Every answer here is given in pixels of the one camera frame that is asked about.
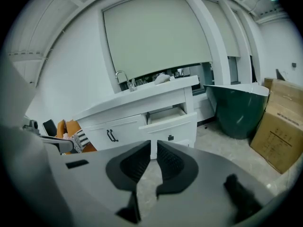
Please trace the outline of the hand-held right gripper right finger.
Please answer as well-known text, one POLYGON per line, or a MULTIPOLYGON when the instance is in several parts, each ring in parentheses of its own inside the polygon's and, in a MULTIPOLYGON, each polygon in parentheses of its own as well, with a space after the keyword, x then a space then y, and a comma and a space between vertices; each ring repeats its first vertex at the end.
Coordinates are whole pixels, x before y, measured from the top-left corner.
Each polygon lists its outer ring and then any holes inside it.
POLYGON ((155 226, 231 227, 254 218, 274 196, 255 177, 226 158, 158 141, 163 183, 157 187, 155 226))

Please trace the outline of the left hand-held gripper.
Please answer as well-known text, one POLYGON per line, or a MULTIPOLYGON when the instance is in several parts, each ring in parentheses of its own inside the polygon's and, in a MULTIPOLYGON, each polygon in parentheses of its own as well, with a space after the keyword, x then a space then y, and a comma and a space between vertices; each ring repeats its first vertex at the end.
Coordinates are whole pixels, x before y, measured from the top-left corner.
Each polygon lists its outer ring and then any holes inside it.
MULTIPOLYGON (((23 119, 22 129, 40 135, 38 123, 35 120, 23 119)), ((71 152, 74 148, 74 143, 71 140, 60 139, 57 137, 40 135, 43 143, 55 145, 60 154, 71 152)))

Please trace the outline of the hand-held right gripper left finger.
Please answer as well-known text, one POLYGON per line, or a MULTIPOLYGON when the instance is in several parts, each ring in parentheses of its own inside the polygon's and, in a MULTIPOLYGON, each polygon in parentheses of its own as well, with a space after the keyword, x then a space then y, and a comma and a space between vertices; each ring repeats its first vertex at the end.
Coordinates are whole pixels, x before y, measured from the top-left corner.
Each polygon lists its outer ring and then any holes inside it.
POLYGON ((62 156, 47 147, 52 177, 76 219, 113 214, 139 224, 137 184, 150 162, 151 142, 62 156))

